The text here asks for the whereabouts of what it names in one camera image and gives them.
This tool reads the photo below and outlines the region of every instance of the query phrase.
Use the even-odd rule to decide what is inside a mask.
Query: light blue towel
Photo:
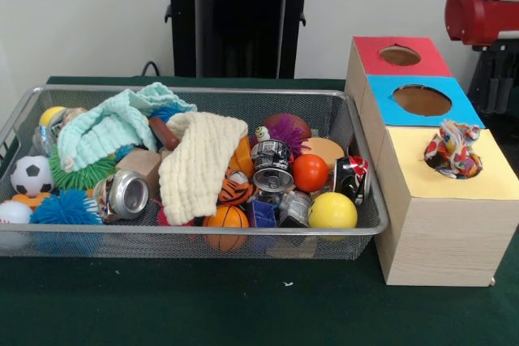
[[[76,172],[130,144],[156,151],[155,138],[145,115],[162,107],[179,113],[196,111],[196,105],[186,103],[165,85],[153,83],[137,93],[126,89],[82,113],[59,133],[62,169]]]

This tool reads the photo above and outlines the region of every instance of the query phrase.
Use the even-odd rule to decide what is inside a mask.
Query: yellow ball
[[[308,223],[315,229],[354,229],[357,227],[357,208],[343,194],[321,194],[310,207]]]
[[[53,116],[62,112],[65,107],[51,107],[40,116],[40,126],[48,126]]]

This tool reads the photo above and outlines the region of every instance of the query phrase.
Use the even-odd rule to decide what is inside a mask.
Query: shape sorter box
[[[435,127],[388,127],[377,176],[390,215],[375,238],[389,285],[488,286],[519,223],[519,181],[489,130],[481,173],[456,180],[423,160]]]
[[[519,181],[432,42],[355,38],[346,92],[388,207],[376,238],[387,284],[489,285],[519,222]],[[447,118],[483,128],[477,177],[455,180],[425,163]]]

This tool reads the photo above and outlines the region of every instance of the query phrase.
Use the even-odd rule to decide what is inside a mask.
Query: cream towel
[[[229,160],[247,124],[214,113],[177,113],[167,126],[181,143],[159,168],[164,213],[171,225],[217,212]]]

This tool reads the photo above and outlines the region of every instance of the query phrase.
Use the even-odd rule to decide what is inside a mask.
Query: red square panel
[[[368,75],[453,75],[430,38],[356,36],[354,42]]]

